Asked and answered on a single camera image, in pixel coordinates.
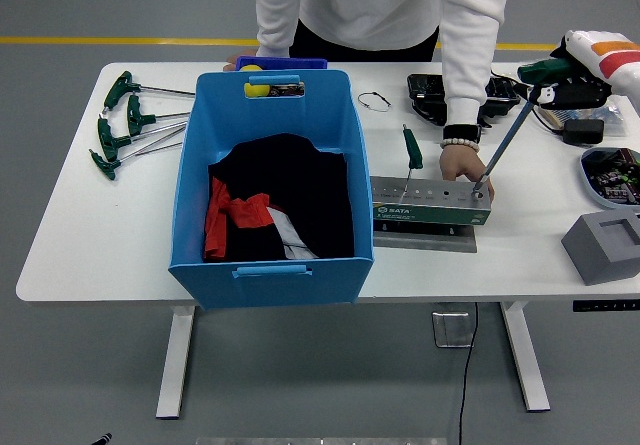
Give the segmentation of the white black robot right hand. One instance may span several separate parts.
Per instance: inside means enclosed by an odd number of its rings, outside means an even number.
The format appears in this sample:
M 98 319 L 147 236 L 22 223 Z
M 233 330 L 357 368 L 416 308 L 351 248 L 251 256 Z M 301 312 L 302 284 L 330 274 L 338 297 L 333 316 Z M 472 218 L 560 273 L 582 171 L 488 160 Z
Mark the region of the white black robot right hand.
M 569 30 L 550 59 L 518 70 L 521 81 L 543 86 L 587 74 L 626 96 L 639 113 L 639 45 L 621 33 Z

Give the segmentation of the person's left hand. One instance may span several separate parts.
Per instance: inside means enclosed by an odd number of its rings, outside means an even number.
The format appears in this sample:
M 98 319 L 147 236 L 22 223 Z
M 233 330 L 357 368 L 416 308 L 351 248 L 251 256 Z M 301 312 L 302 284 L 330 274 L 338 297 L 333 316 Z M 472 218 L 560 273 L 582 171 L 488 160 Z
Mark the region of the person's left hand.
M 464 176 L 477 182 L 485 171 L 478 153 L 467 145 L 446 145 L 441 152 L 439 166 L 443 180 L 456 181 Z

